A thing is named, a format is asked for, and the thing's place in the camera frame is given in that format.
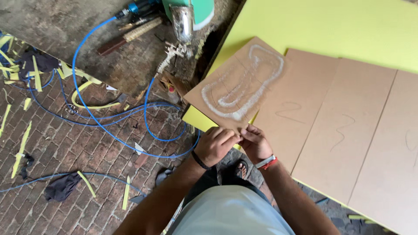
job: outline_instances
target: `black cloth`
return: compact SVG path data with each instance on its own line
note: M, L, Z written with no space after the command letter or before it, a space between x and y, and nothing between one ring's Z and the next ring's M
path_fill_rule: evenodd
M76 188L80 180L81 176L74 172L49 183L45 189L45 199L47 201L54 199L58 202L63 202Z
M236 165L232 165L223 172L222 185L240 185L240 186L246 187L254 191L258 196L260 196L265 201L267 201L268 204L270 204L269 200L264 195L264 193L262 193L259 189L257 189L256 186L254 186L249 181L244 180L238 177L236 174L234 174L235 169L236 169ZM212 169L206 171L202 175L202 177L200 177L200 179L194 184L194 186L190 189L186 197L184 197L184 202L183 202L182 207L184 208L187 205L187 203L189 203L191 200L193 200L195 197L197 197L206 189L211 188L213 186L219 186L218 178L217 178L217 171L216 171L215 166L213 166Z
M36 65L38 67L38 70L41 72L51 72L53 69L56 69L59 67L59 61L58 59L48 55L48 54L39 54L37 51L27 51L22 54L22 57L20 59L20 70L19 70L19 79L25 80L26 75L28 72L35 71L35 68L33 67L33 58L32 56L35 56L36 59Z

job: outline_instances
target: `dark fabric scrap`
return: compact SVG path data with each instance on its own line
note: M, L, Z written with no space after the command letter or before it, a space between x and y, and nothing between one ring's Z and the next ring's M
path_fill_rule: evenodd
M19 70L19 79L25 80L26 75L28 72L35 71L35 67L33 67L33 58L35 56L36 65L38 66L38 70L41 72L51 72L53 69L57 69L59 67L58 59L48 55L48 54L39 54L37 51L27 51L23 53L20 59L20 70Z
M80 180L81 176L74 172L49 183L45 189L45 199L47 201L54 199L58 202L63 202L76 188Z
M29 156L28 154L25 155L25 159L26 159L26 163L23 165L22 169L20 170L20 175L22 176L23 179L28 178L28 172L26 171L26 169L31 167L33 164L33 161L35 161L35 159L33 159L33 157Z

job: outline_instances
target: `finger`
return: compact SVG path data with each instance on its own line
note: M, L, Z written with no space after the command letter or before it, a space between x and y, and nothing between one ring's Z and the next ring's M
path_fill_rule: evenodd
M224 129L216 138L216 141L219 141L220 144L223 144L230 137L234 136L235 132L231 129Z
M253 134L264 137L264 132L251 124L248 124L247 130Z
M262 139L261 136L258 136L244 129L241 130L241 135L244 137L244 139L249 140L253 143L259 143Z
M234 134L233 136L229 137L229 139L227 139L222 145L232 148L238 140L240 140L240 137Z
M216 129L216 126L213 126L213 127L209 128L209 129L205 132L205 135L210 135L210 133L212 133L212 131L213 131L213 130L215 130L215 129Z
M223 127L215 127L214 129L213 129L213 131L210 133L210 137L212 138L212 139L215 139L222 131L224 130L224 128Z

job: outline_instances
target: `yellow foam sheet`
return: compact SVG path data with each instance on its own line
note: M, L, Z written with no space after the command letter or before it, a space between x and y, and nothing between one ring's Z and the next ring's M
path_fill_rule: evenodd
M418 7L401 0L247 0L208 74L254 36L282 54L295 48L417 73L416 22ZM195 108L183 120L213 125Z

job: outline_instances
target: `cardboard sheet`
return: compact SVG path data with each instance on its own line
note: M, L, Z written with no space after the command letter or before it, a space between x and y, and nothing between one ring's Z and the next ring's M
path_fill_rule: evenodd
M281 54L255 37L184 99L216 124L238 132L246 128L287 66Z
M402 235L417 233L418 75L398 71L348 203Z
M341 59L292 176L348 203L396 70Z
M291 172L308 137L339 59L289 49L292 66L258 112L254 125L267 136L276 157Z

